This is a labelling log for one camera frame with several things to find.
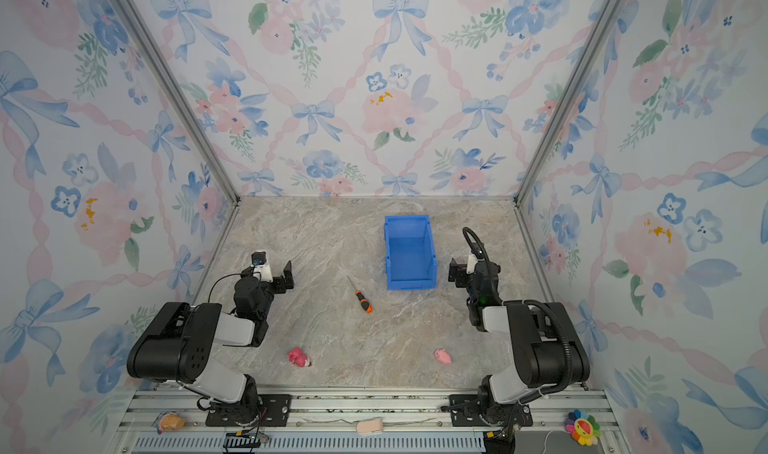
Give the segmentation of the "orange black screwdriver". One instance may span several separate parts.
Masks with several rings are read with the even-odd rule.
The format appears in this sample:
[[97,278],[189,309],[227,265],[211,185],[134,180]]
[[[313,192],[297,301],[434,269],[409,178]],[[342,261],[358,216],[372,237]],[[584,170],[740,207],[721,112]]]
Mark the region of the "orange black screwdriver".
[[360,304],[360,307],[363,309],[363,311],[364,311],[365,313],[367,313],[367,314],[370,314],[370,313],[372,313],[372,312],[373,312],[373,306],[372,306],[372,304],[370,303],[370,301],[369,301],[369,300],[368,300],[368,299],[365,297],[365,295],[362,293],[362,291],[361,291],[361,290],[359,290],[359,289],[356,287],[356,285],[355,285],[354,281],[353,281],[353,280],[352,280],[350,277],[347,277],[347,279],[348,279],[348,281],[349,281],[349,283],[350,283],[351,287],[352,287],[352,288],[353,288],[353,290],[354,290],[355,296],[356,296],[356,298],[358,299],[358,302],[359,302],[359,304]]

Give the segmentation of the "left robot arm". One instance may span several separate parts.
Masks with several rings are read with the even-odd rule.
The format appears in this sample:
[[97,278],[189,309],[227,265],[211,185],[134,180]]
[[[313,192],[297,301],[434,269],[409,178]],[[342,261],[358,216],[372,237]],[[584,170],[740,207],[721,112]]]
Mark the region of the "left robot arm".
[[292,396],[259,393],[252,376],[225,366],[211,351],[262,345],[275,297],[294,288],[292,264],[274,276],[266,253],[258,251],[237,276],[232,312],[213,302],[166,303],[132,347],[126,368],[133,378],[174,382],[197,394],[208,427],[285,427]]

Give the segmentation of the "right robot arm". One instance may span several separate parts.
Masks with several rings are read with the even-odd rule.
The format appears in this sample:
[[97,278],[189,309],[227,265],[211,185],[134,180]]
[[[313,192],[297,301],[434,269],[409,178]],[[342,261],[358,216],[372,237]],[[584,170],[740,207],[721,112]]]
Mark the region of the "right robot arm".
[[590,376],[590,362],[564,306],[538,300],[503,301],[500,267],[470,258],[449,264],[448,281],[467,292],[469,320],[480,332],[509,336],[512,361],[486,376],[475,395],[451,395],[441,410],[454,427],[493,430],[533,425],[530,404]]

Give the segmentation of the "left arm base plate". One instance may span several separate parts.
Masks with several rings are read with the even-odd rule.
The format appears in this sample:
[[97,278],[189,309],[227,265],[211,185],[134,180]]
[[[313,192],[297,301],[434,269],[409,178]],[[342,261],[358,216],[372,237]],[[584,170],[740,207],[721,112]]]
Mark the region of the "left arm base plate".
[[292,397],[288,394],[245,396],[236,403],[212,400],[205,408],[207,427],[286,427]]

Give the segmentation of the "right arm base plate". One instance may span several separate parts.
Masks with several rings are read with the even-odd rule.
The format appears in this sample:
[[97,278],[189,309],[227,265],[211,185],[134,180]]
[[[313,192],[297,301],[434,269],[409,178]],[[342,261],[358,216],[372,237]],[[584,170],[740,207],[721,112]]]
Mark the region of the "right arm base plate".
[[451,416],[453,427],[483,427],[501,429],[532,427],[533,419],[528,406],[498,404],[479,394],[452,394],[448,404],[440,411]]

